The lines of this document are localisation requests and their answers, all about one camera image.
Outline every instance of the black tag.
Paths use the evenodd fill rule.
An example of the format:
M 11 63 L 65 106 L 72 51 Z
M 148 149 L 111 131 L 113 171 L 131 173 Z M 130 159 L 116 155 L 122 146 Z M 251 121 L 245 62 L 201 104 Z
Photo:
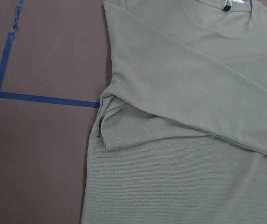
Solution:
M 230 9 L 231 9 L 231 6 L 226 5 L 226 6 L 223 8 L 223 11 L 230 11 Z

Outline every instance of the folded sleeve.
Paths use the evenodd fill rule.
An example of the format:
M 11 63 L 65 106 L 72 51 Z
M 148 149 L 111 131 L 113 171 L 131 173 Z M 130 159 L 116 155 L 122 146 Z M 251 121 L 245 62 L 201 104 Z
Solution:
M 107 0 L 104 8 L 112 80 L 101 98 L 114 95 L 121 104 L 267 155 L 266 88 L 144 22 L 125 1 Z

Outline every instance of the blue tape strip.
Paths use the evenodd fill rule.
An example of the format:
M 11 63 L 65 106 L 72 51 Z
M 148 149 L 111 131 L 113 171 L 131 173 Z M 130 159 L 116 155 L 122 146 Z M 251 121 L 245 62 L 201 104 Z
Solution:
M 11 51 L 11 47 L 12 47 L 12 40 L 14 39 L 15 32 L 17 29 L 18 19 L 19 19 L 20 14 L 21 14 L 22 4 L 23 4 L 23 0 L 20 0 L 16 6 L 16 16 L 13 19 L 14 25 L 12 26 L 12 29 L 14 29 L 14 30 L 10 31 L 8 33 L 6 44 L 5 44 L 5 49 L 3 51 L 3 56 L 1 59 L 1 63 L 0 63 L 0 90 L 2 87 L 4 75 L 5 75 L 8 60 L 9 60 L 9 55 L 10 55 L 10 51 Z
M 43 97 L 43 96 L 25 95 L 25 94 L 8 93 L 8 92 L 0 92 L 0 98 L 25 100 L 25 101 L 41 102 L 41 103 L 49 103 L 49 104 L 84 106 L 84 107 L 93 107 L 93 108 L 99 108 L 100 107 L 100 103 L 98 103 L 98 102 L 90 102 L 90 101 L 75 100 L 75 99 L 54 98 L 54 97 Z

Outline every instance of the gray-green fabric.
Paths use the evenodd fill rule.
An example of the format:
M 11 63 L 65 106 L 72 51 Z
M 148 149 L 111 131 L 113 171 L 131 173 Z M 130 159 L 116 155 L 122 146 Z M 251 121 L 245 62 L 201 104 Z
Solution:
M 224 3 L 104 2 L 82 224 L 267 224 L 267 8 Z

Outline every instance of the ribbed fabric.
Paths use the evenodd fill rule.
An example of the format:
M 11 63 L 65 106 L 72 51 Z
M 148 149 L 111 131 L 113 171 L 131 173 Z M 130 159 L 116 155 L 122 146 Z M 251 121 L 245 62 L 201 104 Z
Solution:
M 267 224 L 267 8 L 224 2 L 104 2 L 82 224 Z

